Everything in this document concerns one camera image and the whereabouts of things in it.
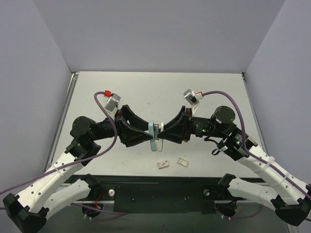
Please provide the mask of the blue and white stapler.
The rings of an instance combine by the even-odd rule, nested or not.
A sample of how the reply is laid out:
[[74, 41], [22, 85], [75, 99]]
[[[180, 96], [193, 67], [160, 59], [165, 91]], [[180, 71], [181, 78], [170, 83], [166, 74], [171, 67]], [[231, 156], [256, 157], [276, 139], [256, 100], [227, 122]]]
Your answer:
[[152, 139], [150, 139], [150, 147], [153, 152], [162, 152], [163, 150], [163, 139], [158, 137], [158, 134], [162, 131], [164, 131], [164, 122], [160, 124], [149, 122], [148, 133], [152, 136]]

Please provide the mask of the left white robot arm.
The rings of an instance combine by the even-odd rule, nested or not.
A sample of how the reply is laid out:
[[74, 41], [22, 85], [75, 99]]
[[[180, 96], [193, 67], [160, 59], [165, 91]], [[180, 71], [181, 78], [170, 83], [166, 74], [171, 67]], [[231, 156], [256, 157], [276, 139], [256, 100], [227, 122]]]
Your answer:
[[147, 131], [148, 122], [135, 115], [128, 105], [122, 106], [114, 119], [95, 122], [86, 116], [76, 118], [70, 131], [72, 142], [44, 177], [3, 199], [7, 215], [21, 232], [36, 233], [53, 214], [69, 204], [84, 198], [96, 199], [104, 189], [90, 174], [60, 191], [58, 188], [99, 152], [101, 147], [96, 144], [97, 140], [119, 138], [124, 145], [132, 147], [152, 139]]

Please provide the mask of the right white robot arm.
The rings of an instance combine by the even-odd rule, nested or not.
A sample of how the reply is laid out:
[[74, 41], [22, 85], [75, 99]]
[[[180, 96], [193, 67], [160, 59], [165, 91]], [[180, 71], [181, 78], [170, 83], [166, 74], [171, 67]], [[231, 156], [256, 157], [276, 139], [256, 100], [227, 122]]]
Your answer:
[[219, 138], [220, 152], [252, 170], [268, 185], [225, 174], [218, 182], [218, 195], [223, 199], [232, 196], [259, 203], [286, 223], [299, 226], [311, 211], [311, 186], [282, 168], [252, 137], [242, 134], [234, 119], [235, 112], [228, 106], [218, 107], [210, 118], [194, 117], [191, 109], [183, 106], [157, 137], [178, 144], [189, 141], [191, 135], [205, 141]]

